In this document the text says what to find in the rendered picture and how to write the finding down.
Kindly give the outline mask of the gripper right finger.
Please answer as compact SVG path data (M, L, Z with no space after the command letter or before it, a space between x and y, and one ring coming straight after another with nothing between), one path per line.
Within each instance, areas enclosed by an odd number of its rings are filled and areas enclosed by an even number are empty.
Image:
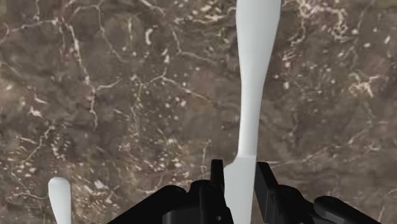
M313 202L281 185L266 162L257 162L254 192L264 224L381 224L344 201L323 195Z

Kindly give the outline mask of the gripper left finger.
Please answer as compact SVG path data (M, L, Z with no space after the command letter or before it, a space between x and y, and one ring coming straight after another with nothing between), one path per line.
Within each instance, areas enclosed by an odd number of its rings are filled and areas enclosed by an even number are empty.
M211 178L192 182L188 191L164 186L107 224L233 224L223 161L211 160Z

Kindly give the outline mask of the white table knife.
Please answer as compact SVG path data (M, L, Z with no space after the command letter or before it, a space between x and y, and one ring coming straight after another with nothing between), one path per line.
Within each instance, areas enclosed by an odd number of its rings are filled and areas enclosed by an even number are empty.
M263 88L281 17L282 0L237 0L240 69L237 153L224 168L225 200L233 224L250 224Z

